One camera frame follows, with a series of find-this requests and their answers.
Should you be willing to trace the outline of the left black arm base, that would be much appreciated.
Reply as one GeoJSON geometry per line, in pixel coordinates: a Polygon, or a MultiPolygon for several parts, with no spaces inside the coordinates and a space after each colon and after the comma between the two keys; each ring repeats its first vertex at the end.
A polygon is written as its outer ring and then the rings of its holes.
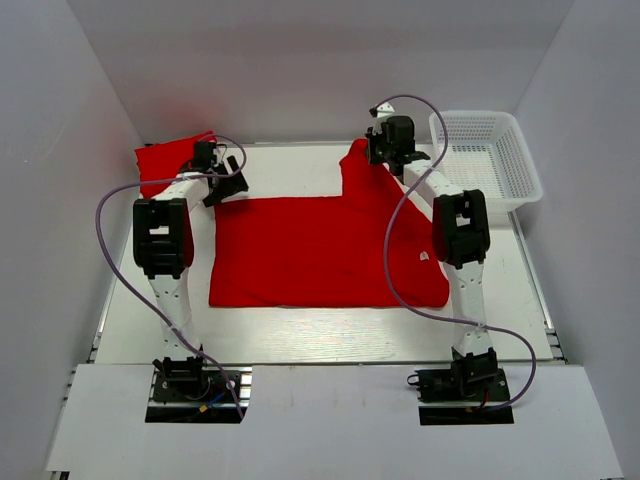
{"type": "Polygon", "coordinates": [[[227,378],[199,359],[153,361],[147,424],[239,424],[246,412],[252,372],[228,370],[227,378]]]}

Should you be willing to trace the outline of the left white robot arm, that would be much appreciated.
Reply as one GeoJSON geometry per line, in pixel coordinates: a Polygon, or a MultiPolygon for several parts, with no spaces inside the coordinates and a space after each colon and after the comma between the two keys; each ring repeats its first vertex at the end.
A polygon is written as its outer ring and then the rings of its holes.
{"type": "Polygon", "coordinates": [[[133,257],[152,288],[162,313],[165,355],[154,365],[167,382],[188,398],[199,399],[211,387],[200,356],[202,343],[192,320],[189,269],[195,257],[191,213],[249,190],[227,145],[212,134],[195,140],[191,158],[175,177],[157,182],[159,191],[133,205],[133,257]]]}

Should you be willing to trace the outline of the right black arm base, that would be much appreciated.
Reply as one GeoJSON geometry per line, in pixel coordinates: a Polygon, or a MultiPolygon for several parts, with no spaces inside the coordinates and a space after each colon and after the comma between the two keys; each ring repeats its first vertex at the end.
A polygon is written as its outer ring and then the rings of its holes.
{"type": "Polygon", "coordinates": [[[450,369],[420,369],[407,377],[418,393],[421,426],[512,425],[511,406],[496,411],[493,406],[510,400],[506,374],[499,369],[490,380],[462,386],[450,369]]]}

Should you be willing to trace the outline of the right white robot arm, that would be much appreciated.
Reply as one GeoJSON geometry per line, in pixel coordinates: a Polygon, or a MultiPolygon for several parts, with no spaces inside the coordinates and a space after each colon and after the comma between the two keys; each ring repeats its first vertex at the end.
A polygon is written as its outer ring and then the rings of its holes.
{"type": "Polygon", "coordinates": [[[365,134],[369,163],[385,163],[393,176],[432,209],[433,250],[450,283],[456,324],[451,384],[459,396],[475,398],[498,372],[482,286],[490,247],[485,196],[477,189],[464,190],[454,184],[426,153],[416,149],[415,125],[409,116],[382,108],[373,109],[371,115],[374,125],[365,134]]]}

